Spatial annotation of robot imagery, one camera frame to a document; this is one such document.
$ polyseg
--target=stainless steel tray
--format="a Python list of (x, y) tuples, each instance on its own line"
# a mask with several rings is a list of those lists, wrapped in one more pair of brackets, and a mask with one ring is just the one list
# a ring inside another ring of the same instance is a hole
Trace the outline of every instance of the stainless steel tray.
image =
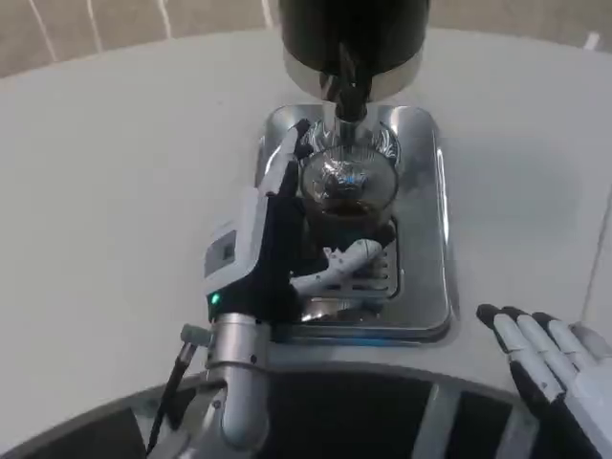
[[(365, 299), (363, 310), (369, 314), (297, 323), (279, 329), (278, 340), (351, 345), (418, 343), (442, 338), (452, 323), (455, 290), (448, 200), (436, 124), (419, 108), (379, 105), (378, 110), (379, 121), (395, 133), (401, 149), (400, 189), (393, 211), (398, 234), (398, 288), (384, 299)], [(322, 117), (321, 105), (285, 106), (270, 115), (259, 144), (256, 185), (287, 131), (301, 119), (314, 123)]]

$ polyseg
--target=table surface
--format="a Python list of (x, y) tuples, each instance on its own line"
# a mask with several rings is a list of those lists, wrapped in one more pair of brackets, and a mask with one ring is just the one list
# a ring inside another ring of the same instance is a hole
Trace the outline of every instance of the table surface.
[[(393, 364), (512, 391), (474, 310), (580, 318), (612, 184), (610, 80), (608, 55), (429, 31), (417, 80), (390, 102), (426, 108), (441, 128), (459, 323), (426, 348), (275, 346), (273, 364)], [(165, 382), (182, 325), (207, 324), (206, 235), (251, 184), (264, 119), (309, 102), (271, 31), (0, 80), (0, 405), (10, 420), (0, 452)], [(196, 359), (191, 371), (202, 369)]]

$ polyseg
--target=robotic arm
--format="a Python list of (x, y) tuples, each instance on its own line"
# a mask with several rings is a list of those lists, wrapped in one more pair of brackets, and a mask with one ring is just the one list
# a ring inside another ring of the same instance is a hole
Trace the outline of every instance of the robotic arm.
[[(268, 344), (271, 327), (300, 320), (299, 299), (361, 268), (394, 238), (355, 241), (346, 251), (324, 250), (323, 271), (293, 277), (304, 241), (304, 211), (296, 197), (297, 161), (310, 125), (299, 122), (280, 145), (259, 188), (245, 190), (239, 213), (212, 235), (205, 255), (211, 331), (186, 325), (184, 347), (164, 391), (147, 447), (149, 457), (241, 457), (260, 449), (268, 434)], [(164, 413), (198, 346), (208, 348), (200, 393), (180, 429), (156, 448)]]

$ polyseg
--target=metal grate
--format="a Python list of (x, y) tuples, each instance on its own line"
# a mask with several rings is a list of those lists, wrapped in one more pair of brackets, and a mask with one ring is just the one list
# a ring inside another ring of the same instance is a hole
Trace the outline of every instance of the metal grate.
[(398, 277), (396, 239), (369, 265), (355, 271), (342, 283), (328, 286), (318, 296), (342, 299), (388, 299), (398, 291)]

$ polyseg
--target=cable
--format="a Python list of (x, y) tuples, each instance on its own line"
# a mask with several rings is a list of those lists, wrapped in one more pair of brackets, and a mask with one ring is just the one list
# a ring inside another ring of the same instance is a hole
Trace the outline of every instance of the cable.
[(157, 408), (155, 413), (155, 420), (153, 421), (153, 427), (151, 427), (151, 434), (149, 435), (149, 442), (146, 447), (146, 455), (148, 456), (153, 448), (157, 445), (157, 439), (160, 436), (160, 429), (162, 428), (162, 422), (164, 421), (165, 413), (170, 407), (174, 396), (179, 388), (179, 384), (183, 379), (183, 375), (189, 368), (189, 364), (193, 359), (198, 346), (194, 344), (183, 344), (181, 352), (174, 361), (174, 367), (168, 378), (168, 382), (165, 384), (164, 393), (160, 400), (160, 406)]

